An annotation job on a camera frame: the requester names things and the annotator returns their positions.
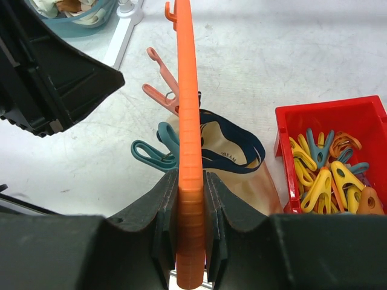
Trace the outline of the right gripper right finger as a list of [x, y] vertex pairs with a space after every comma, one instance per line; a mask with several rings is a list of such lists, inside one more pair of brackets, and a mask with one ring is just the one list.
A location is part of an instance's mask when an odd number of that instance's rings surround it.
[[214, 289], [385, 289], [386, 217], [266, 216], [204, 172], [206, 268]]

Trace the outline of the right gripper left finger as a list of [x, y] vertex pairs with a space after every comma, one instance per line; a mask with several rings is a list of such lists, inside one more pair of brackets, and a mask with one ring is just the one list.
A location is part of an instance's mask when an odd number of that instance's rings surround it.
[[64, 215], [1, 195], [2, 289], [167, 289], [178, 173], [111, 217]]

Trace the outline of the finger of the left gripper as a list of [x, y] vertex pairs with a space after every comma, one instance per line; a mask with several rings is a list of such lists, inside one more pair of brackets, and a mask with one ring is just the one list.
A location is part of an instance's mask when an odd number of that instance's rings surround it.
[[125, 84], [68, 45], [25, 1], [1, 1], [1, 119], [35, 136], [64, 132]]

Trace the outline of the orange plastic hanger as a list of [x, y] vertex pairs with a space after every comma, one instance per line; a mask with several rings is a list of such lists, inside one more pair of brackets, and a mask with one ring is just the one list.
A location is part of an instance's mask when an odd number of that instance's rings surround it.
[[177, 285], [195, 289], [205, 262], [204, 183], [194, 29], [189, 0], [165, 5], [177, 33], [180, 163], [177, 208]]

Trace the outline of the pink clothespin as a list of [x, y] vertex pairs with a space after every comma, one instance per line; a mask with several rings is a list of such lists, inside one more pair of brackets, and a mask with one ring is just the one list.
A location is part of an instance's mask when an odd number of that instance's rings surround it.
[[179, 87], [177, 80], [153, 47], [148, 47], [146, 53], [158, 65], [157, 70], [161, 81], [156, 87], [149, 83], [143, 84], [143, 92], [171, 114], [178, 115]]

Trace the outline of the teal clothespin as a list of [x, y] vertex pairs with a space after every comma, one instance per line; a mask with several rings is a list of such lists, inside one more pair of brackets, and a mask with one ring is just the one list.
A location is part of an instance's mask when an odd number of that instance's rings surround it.
[[132, 156], [164, 173], [177, 170], [180, 162], [180, 141], [173, 127], [167, 122], [159, 123], [157, 138], [169, 150], [168, 153], [163, 153], [142, 140], [135, 140], [131, 144]]

